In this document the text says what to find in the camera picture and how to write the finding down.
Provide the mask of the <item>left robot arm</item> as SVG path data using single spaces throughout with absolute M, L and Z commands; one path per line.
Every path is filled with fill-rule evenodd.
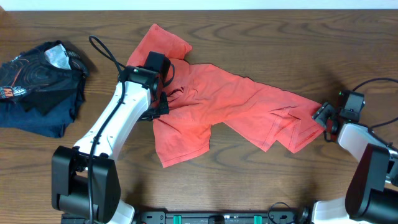
M 91 129 L 72 148 L 52 156 L 52 206 L 62 223 L 133 223 L 135 209 L 121 199 L 116 161 L 138 121 L 169 112 L 166 76 L 174 66 L 149 52 L 144 65 L 121 70 L 114 95 Z

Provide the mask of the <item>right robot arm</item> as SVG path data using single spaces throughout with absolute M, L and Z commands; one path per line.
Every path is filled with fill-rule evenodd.
M 360 124 L 364 95 L 351 90 L 339 94 L 337 106 L 324 103 L 313 119 L 324 127 L 324 139 L 348 151 L 358 166 L 344 197 L 319 201 L 312 223 L 397 223 L 397 149 Z

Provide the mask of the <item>red t-shirt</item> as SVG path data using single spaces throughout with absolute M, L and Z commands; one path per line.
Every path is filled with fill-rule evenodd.
M 211 128 L 218 123 L 263 151 L 279 142 L 295 153 L 323 132 L 312 118 L 319 103 L 212 64 L 190 64 L 185 56 L 191 49 L 188 42 L 154 24 L 128 60 L 129 65 L 142 65 L 150 52 L 158 52 L 172 64 L 165 87 L 170 111 L 153 122 L 155 150 L 163 167 L 208 152 Z

